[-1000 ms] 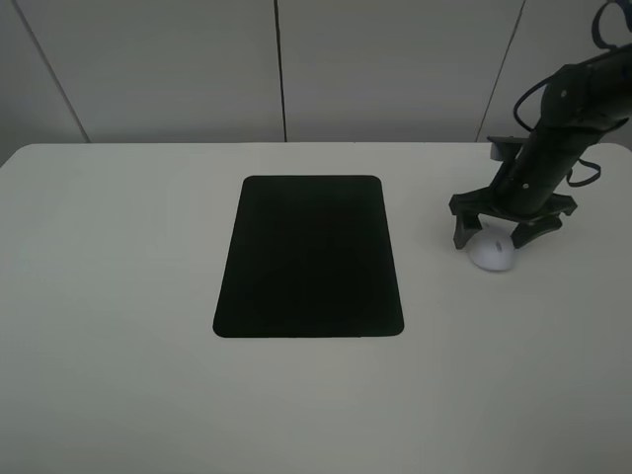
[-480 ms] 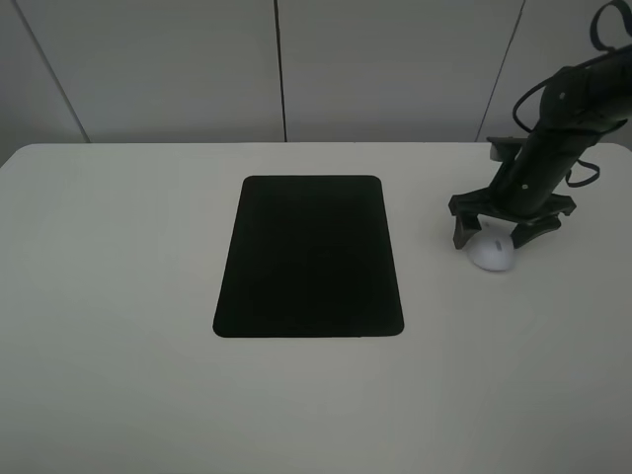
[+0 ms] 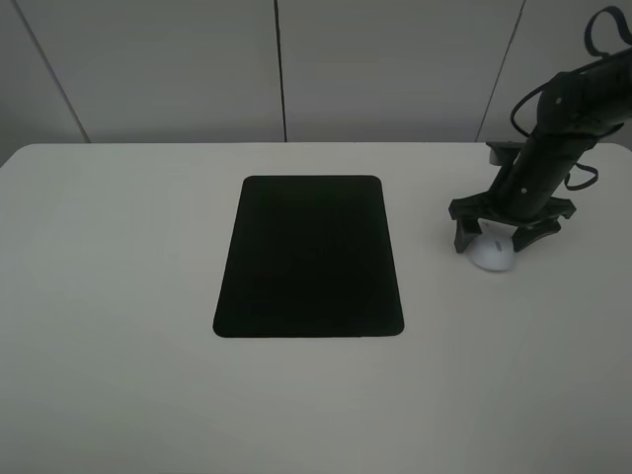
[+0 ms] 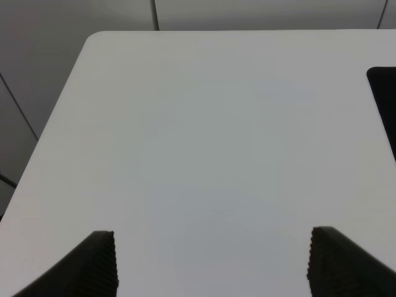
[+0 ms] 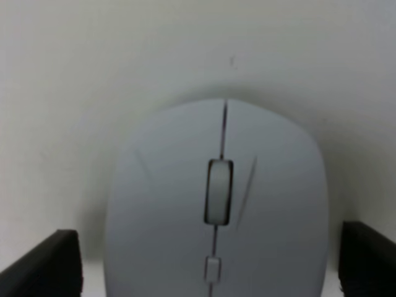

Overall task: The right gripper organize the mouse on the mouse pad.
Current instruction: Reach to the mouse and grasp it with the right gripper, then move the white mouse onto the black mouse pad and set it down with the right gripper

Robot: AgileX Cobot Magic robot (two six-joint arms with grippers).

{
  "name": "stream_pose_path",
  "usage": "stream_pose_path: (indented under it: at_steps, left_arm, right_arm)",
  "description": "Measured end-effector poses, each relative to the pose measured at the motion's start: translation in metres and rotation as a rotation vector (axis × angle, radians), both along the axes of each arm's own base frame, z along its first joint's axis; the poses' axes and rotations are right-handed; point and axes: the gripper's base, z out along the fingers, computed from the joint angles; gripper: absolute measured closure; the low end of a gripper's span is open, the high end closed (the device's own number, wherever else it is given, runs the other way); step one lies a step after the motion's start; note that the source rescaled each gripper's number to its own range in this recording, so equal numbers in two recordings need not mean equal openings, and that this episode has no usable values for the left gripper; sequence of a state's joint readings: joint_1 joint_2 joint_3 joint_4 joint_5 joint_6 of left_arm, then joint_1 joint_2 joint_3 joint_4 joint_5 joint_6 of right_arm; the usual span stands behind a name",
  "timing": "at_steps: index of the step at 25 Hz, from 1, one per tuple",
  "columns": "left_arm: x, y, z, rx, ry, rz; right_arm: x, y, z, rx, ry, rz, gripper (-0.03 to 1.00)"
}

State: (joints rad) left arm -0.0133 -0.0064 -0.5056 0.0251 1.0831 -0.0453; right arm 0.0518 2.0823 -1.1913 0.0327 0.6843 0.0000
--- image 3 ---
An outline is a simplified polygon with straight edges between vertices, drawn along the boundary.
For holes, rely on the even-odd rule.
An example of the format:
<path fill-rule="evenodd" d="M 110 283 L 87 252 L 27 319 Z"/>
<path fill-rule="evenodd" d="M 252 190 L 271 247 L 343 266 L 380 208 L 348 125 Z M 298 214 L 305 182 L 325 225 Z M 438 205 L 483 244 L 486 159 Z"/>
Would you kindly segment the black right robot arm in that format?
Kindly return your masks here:
<path fill-rule="evenodd" d="M 491 187 L 449 205 L 459 254 L 481 235 L 481 220 L 514 227 L 513 248 L 519 252 L 558 233 L 559 220 L 572 217 L 573 203 L 554 193 L 568 183 L 584 153 L 631 118 L 631 52 L 559 73 L 535 93 L 536 126 L 526 141 L 489 145 L 490 161 L 500 169 Z"/>

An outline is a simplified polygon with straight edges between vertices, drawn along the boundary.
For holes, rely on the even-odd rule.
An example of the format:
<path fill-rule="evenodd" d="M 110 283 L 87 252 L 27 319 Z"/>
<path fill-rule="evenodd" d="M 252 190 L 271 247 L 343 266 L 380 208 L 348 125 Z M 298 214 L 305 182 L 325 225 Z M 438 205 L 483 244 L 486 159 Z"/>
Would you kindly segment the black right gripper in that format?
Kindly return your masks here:
<path fill-rule="evenodd" d="M 558 219 L 570 219 L 576 210 L 569 199 L 551 197 L 533 216 L 515 217 L 501 211 L 490 192 L 456 198 L 448 207 L 451 219 L 456 221 L 454 248 L 457 254 L 463 254 L 482 234 L 478 219 L 516 227 L 512 242 L 513 250 L 518 253 L 538 240 L 557 234 L 561 230 Z"/>

